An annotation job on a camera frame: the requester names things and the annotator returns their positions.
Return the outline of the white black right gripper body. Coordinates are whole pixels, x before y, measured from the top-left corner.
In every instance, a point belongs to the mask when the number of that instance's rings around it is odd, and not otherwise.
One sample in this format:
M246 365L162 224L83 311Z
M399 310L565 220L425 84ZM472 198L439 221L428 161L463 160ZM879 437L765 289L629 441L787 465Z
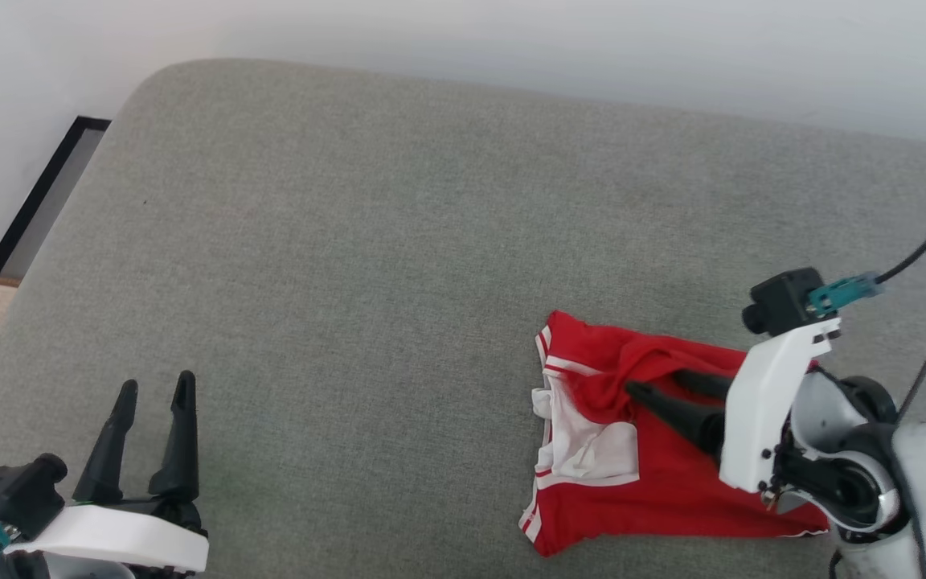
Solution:
M785 426L793 444L805 445L807 461L823 455L821 447L842 424L842 393L831 378L812 372L813 361L830 352L830 335L838 316L797 327L769 338L747 352L725 398L725 426L719 479L729 487L760 492L780 509L815 503L811 492L795 483L772 482L776 448Z

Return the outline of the grey fabric sofa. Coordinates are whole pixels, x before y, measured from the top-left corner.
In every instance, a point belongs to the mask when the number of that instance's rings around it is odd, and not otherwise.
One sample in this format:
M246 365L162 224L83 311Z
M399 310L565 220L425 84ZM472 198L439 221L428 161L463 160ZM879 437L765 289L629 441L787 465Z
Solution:
M555 309L736 349L751 286L926 237L926 142L265 61L147 78L0 327L0 465L122 487L198 381L203 579L824 579L826 539L518 528Z

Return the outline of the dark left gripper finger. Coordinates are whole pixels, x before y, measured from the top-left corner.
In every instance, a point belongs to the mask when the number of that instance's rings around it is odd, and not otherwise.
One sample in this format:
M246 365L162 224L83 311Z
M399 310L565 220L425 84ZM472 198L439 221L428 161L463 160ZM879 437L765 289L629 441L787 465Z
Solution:
M133 426L138 403L138 382L126 380L113 410L100 429L98 439L78 479L72 498L75 503L120 503L124 492L119 487L125 439Z
M198 418L196 379L190 370L178 376L170 402L170 432L161 468L150 478L154 497L195 501L199 497Z

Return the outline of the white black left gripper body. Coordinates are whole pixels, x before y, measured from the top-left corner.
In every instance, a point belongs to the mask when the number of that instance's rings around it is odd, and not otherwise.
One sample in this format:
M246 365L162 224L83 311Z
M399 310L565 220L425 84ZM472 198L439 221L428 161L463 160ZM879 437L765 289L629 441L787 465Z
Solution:
M5 556L32 556L51 575L196 575L210 544L194 501L170 497L67 503L33 541Z

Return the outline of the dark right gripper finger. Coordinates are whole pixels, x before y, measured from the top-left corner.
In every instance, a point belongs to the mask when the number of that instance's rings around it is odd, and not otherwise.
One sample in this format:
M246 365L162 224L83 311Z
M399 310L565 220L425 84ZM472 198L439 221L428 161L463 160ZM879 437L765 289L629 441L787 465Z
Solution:
M684 440L720 463L725 439L725 410L715 404L700 404L659 391L652 384L629 382L629 398L646 407Z
M712 400L726 400L733 380L728 376L696 372L690 369L681 369L673 373L673 381L680 388Z

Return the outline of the red white garment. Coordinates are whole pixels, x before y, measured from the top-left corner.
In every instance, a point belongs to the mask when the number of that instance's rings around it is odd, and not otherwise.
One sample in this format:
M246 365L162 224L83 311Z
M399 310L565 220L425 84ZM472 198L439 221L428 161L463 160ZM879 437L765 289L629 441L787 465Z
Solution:
M532 499L519 518L540 556L597 536L816 536L827 518L807 505L780 514L728 487L712 458L633 403L629 381L681 400L708 398L679 386L691 370L732 378L745 352L625 327L548 315L535 345L543 385L531 392L544 422Z

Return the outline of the black frame strip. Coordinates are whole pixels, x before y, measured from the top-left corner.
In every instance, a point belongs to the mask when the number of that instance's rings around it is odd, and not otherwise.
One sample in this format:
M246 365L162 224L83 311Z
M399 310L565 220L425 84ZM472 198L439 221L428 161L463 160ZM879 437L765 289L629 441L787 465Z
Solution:
M40 176L35 180L28 197L23 201L21 209L16 212L14 219L10 222L10 227L0 240L0 274L81 138L89 131L103 133L112 123L113 120L107 120L107 118L86 117L85 115L80 115L72 122L62 142L55 148L54 154L51 155Z

